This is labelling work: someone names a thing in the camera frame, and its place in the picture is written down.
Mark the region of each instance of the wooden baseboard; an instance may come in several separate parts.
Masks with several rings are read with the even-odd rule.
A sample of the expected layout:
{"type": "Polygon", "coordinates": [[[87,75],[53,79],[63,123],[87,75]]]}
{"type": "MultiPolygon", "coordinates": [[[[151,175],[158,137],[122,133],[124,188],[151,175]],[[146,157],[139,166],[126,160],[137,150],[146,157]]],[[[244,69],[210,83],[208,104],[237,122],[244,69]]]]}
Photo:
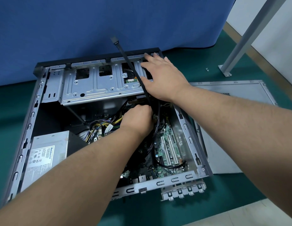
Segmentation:
{"type": "MultiPolygon", "coordinates": [[[[241,35],[227,22],[223,30],[238,43],[241,35]]],[[[250,47],[246,54],[263,70],[292,100],[292,84],[286,80],[259,52],[253,47],[250,47]]]]}

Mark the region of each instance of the white expansion slot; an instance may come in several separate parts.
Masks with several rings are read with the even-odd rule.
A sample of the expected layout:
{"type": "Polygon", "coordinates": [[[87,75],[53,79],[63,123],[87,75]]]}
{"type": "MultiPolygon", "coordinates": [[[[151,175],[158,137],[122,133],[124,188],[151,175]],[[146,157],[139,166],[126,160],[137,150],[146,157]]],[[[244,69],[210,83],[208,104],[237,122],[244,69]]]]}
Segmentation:
{"type": "Polygon", "coordinates": [[[161,137],[161,142],[162,142],[162,148],[164,150],[164,153],[165,153],[165,156],[166,156],[166,160],[167,160],[168,166],[171,166],[171,160],[170,160],[169,153],[167,151],[167,146],[166,146],[166,142],[165,142],[164,137],[161,137]]]}
{"type": "Polygon", "coordinates": [[[168,135],[167,138],[168,138],[168,142],[169,142],[169,149],[171,150],[171,153],[172,153],[172,156],[173,156],[174,163],[175,163],[175,164],[178,164],[177,155],[176,155],[176,152],[175,152],[174,147],[173,147],[173,143],[172,143],[172,140],[171,140],[171,136],[168,135]]]}

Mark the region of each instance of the white tag on wires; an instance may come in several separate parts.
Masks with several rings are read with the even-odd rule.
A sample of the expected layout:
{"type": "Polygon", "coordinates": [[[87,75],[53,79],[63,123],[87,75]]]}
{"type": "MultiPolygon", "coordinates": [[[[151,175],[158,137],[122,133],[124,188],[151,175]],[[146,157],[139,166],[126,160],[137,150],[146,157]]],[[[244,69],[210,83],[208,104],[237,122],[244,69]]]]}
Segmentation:
{"type": "Polygon", "coordinates": [[[107,128],[105,129],[105,132],[104,133],[108,133],[108,132],[110,132],[110,130],[113,128],[113,125],[112,124],[109,124],[108,126],[107,126],[107,128]]]}

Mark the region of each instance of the green tabletop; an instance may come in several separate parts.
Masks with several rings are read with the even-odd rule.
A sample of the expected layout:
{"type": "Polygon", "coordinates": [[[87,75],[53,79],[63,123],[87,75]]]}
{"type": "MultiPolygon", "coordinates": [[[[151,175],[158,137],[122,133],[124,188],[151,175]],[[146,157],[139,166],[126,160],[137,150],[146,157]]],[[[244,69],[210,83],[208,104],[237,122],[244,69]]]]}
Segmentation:
{"type": "MultiPolygon", "coordinates": [[[[174,49],[163,53],[189,82],[263,80],[278,105],[292,109],[292,101],[247,55],[231,71],[232,77],[223,76],[217,66],[223,64],[234,46],[235,42],[222,31],[212,48],[174,49]]],[[[34,84],[0,87],[0,201],[34,84]]],[[[207,185],[204,193],[172,202],[161,202],[160,190],[112,201],[99,225],[178,226],[265,198],[244,174],[214,175],[204,181],[207,185]]]]}

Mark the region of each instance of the hand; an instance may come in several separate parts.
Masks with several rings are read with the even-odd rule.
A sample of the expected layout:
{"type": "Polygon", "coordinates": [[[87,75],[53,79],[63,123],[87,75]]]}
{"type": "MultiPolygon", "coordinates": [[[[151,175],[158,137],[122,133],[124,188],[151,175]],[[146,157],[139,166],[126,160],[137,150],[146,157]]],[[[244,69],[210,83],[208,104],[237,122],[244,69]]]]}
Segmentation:
{"type": "Polygon", "coordinates": [[[145,77],[141,77],[146,90],[154,97],[175,103],[175,98],[180,92],[190,87],[190,84],[184,75],[165,57],[162,59],[156,53],[153,57],[144,54],[148,62],[141,63],[141,66],[146,68],[153,77],[153,82],[145,77]]]}
{"type": "Polygon", "coordinates": [[[149,105],[137,105],[124,114],[120,129],[138,134],[138,137],[144,139],[153,129],[152,114],[149,105]]]}

